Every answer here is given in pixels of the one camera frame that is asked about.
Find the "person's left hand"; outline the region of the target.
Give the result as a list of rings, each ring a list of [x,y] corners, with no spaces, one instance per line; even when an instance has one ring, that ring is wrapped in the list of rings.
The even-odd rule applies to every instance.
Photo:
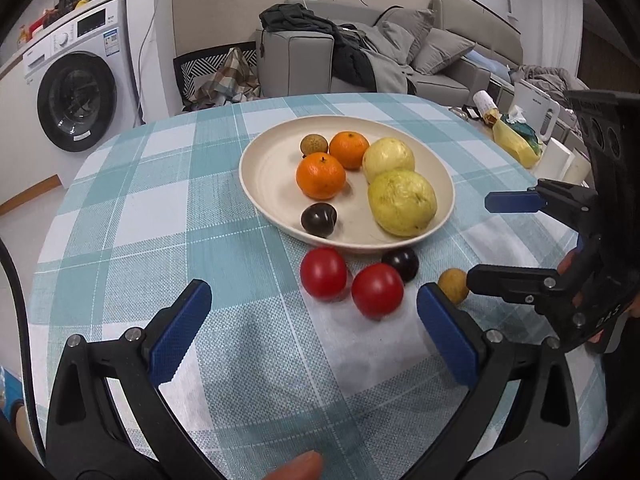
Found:
[[[316,451],[307,451],[271,471],[265,476],[265,480],[319,480],[322,468],[322,455]]]

